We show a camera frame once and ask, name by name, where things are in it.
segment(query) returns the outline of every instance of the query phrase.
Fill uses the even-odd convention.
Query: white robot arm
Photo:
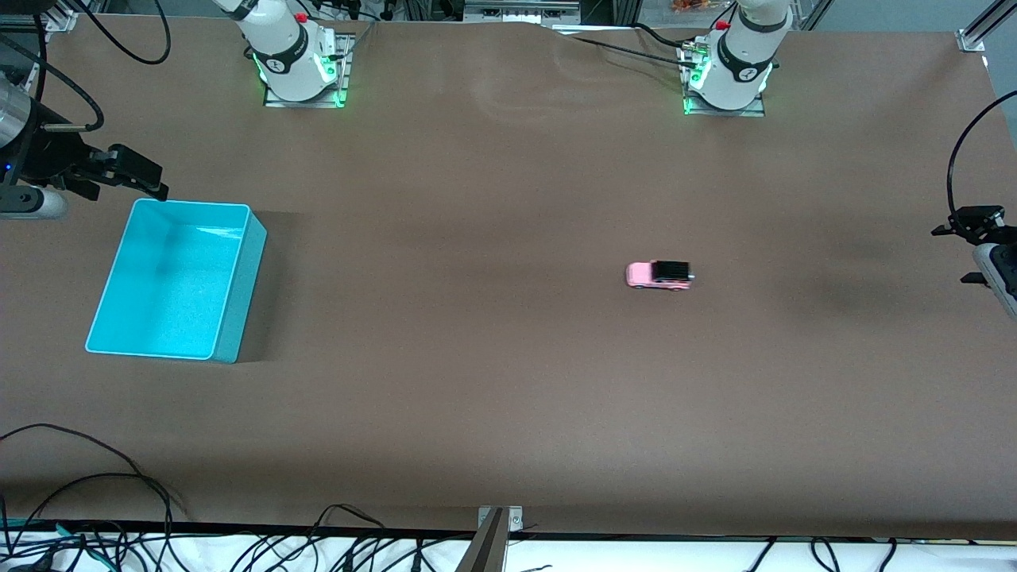
[[[290,11],[286,0],[213,0],[237,22],[261,77],[281,99],[302,102],[336,81],[336,33]]]
[[[740,0],[730,27],[702,39],[710,59],[689,87],[717,109],[749,106],[766,88],[773,56],[792,19],[790,0]]]

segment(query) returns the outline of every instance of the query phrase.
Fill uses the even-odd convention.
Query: pink toy car
[[[689,272],[689,263],[650,261],[633,263],[625,270],[625,282],[633,288],[687,290],[696,277]]]

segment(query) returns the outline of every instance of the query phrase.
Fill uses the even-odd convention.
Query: blue plastic bin
[[[84,349],[233,363],[264,239],[246,205],[137,199]]]

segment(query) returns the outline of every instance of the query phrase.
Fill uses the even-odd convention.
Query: metal clamp
[[[994,0],[967,27],[957,31],[957,46],[962,52],[984,52],[982,41],[1017,11],[1017,0]]]

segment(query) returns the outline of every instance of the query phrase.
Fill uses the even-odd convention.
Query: silver cylinder
[[[14,140],[32,114],[32,98],[0,75],[0,147]]]

